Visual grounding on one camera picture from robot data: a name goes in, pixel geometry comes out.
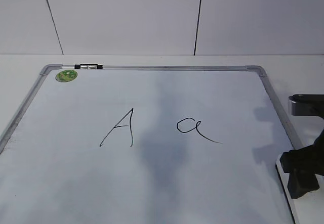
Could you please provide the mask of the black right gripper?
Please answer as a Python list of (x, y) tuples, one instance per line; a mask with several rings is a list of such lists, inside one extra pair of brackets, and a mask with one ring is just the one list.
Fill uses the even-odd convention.
[(287, 187), (292, 199), (317, 191), (315, 174), (323, 176), (323, 131), (312, 145), (284, 152), (279, 160), (283, 171), (289, 173)]

